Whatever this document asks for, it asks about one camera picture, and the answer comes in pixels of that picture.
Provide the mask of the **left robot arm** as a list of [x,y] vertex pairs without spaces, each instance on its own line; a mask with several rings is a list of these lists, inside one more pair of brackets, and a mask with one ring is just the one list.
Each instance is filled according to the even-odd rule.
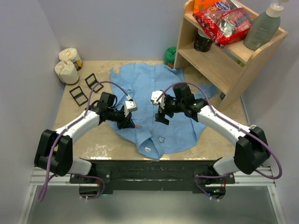
[[105,121],[117,124],[118,129],[135,128],[132,112],[137,111],[136,102],[128,98],[121,109],[114,106],[116,96],[103,92],[99,100],[89,105],[82,114],[69,124],[56,130],[42,132],[34,165],[58,176],[79,174],[86,183],[96,180],[97,172],[92,163],[75,158],[73,145],[87,132]]

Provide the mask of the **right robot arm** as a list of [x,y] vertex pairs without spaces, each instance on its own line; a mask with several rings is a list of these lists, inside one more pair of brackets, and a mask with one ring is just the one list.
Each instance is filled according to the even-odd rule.
[[157,122],[168,125],[169,120],[165,116],[171,118],[175,113],[183,113],[212,128],[235,147],[234,156],[219,158],[203,173],[211,182],[219,183],[225,175],[237,171],[250,175],[270,157],[261,128],[241,125],[217,111],[208,100],[196,99],[185,82],[174,84],[172,89],[174,97],[164,91],[154,91],[151,94],[152,104],[159,106],[155,115]]

